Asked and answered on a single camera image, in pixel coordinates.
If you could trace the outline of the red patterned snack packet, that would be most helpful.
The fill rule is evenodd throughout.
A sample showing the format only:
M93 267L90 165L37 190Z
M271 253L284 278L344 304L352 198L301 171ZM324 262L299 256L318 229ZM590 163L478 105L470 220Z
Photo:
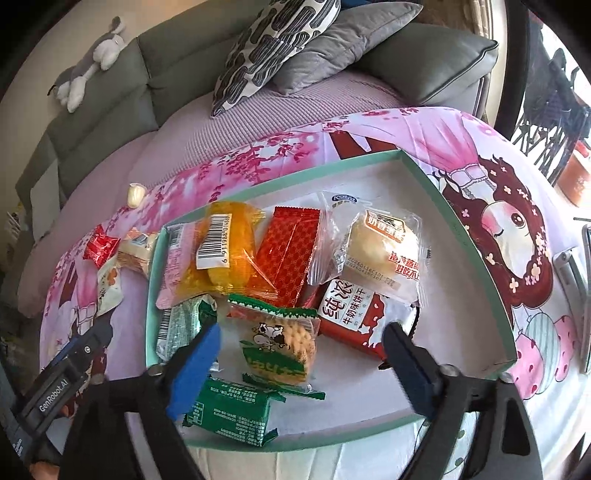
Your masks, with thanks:
M296 306L318 236L321 212L276 206L256 255L256 264L276 290L276 307Z

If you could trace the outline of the cracker sandwich packet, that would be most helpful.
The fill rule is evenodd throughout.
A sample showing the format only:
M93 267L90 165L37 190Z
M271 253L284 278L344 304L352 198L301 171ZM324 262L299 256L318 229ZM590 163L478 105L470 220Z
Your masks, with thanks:
M143 233L136 228L129 230L119 243L117 265L148 278L158 236L158 232Z

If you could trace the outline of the red white milk biscuit packet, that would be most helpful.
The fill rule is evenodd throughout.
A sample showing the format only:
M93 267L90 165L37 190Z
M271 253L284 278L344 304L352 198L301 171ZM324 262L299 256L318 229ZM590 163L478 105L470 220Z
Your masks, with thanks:
M317 315L322 335L385 361L384 329L396 322L410 334L417 305L335 278L325 288Z

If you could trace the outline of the red shiny snack bag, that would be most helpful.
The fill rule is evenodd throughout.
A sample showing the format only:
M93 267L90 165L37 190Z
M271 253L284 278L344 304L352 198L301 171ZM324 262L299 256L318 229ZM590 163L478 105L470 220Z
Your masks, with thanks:
M103 227L97 225L85 246L83 258L90 260L97 269L100 269L116 254L119 243L119 238L107 235Z

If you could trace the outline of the clear bread bun packet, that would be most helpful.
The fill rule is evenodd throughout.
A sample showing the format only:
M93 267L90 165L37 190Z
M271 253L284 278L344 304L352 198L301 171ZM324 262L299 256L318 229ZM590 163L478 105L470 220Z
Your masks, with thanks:
M426 259L421 217L344 192L317 197L321 215L308 284L339 278L404 303L418 301Z

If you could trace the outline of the pink sofa seat cover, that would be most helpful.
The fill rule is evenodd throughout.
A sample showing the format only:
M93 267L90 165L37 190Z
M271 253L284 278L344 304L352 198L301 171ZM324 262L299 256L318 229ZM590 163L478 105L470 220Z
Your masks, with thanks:
M176 111L161 127L141 88L113 108L68 157L58 154L57 136L46 131L16 190L30 197L44 167L58 167L56 193L62 210L47 236L20 242L2 294L23 315L39 315L61 255L99 222L123 206L131 183L152 187L229 150L291 127L374 109L403 106L381 80L345 70L283 96L264 87L248 101L215 118L211 95Z

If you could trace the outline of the grey white plush toy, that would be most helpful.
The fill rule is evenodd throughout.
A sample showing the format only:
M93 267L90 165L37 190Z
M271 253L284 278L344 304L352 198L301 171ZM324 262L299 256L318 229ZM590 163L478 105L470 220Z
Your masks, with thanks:
M84 99L88 80L98 71L110 69L125 48L121 36L124 29L122 18L115 16L108 31L93 42L83 57L57 76L47 95L53 95L68 113L74 113Z

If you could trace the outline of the white orange small packet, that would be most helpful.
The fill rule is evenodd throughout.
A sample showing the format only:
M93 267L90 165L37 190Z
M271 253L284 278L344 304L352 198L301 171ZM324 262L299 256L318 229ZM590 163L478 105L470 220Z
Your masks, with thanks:
M102 316L113 310L122 300L121 275L117 263L117 254L114 254L105 261L97 272L96 316Z

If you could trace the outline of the pink snack packet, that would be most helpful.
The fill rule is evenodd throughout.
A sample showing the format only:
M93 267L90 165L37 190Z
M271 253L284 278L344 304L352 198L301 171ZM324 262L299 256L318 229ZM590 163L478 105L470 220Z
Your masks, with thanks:
M190 286L184 275L194 267L200 229L200 221L165 228L167 238L164 242L164 269L155 301L158 309L168 309L197 296L197 288Z

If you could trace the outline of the green white snack packet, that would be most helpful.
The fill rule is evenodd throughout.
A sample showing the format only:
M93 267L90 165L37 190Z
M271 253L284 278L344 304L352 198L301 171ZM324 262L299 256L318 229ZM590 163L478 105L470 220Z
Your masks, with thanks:
M162 312L157 338L156 355L168 362L181 347L187 346L206 325L217 319L217 303L211 295L202 295Z

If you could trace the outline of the green biscuit packet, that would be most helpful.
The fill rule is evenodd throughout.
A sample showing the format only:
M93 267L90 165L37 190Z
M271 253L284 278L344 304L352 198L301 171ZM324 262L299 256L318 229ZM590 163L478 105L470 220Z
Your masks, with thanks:
M277 429L267 429L273 401L284 403L287 399L273 390L209 377L182 425L263 447L279 436Z

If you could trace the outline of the jelly cup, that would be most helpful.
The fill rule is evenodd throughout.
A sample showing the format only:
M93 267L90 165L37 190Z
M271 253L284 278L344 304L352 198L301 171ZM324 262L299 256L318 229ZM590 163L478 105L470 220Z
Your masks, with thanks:
M130 183L127 191L126 204L130 209L138 208L146 195L146 187L140 183Z

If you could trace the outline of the grey plain pillow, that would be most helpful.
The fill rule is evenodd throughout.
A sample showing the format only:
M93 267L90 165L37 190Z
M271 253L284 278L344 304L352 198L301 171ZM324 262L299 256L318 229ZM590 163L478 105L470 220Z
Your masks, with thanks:
M340 11L324 33L280 67L273 76L276 91L290 95L342 72L406 27L422 10L417 3L387 1Z

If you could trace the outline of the snoopy cracker packet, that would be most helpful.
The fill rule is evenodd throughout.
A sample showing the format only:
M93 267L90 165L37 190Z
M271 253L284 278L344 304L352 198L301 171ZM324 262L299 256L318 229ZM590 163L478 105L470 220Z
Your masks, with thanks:
M229 314L249 323L239 345L249 371L245 383L283 394L325 400L311 385L320 319L315 309L276 307L238 294L228 298Z

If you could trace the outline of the orange yellow snack packet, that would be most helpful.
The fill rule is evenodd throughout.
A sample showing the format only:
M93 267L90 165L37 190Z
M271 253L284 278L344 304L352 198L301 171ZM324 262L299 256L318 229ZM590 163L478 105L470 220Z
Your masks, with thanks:
M256 261L256 228L266 217L248 203L217 201L197 222L193 252L183 271L179 296L238 294L274 300L277 289Z

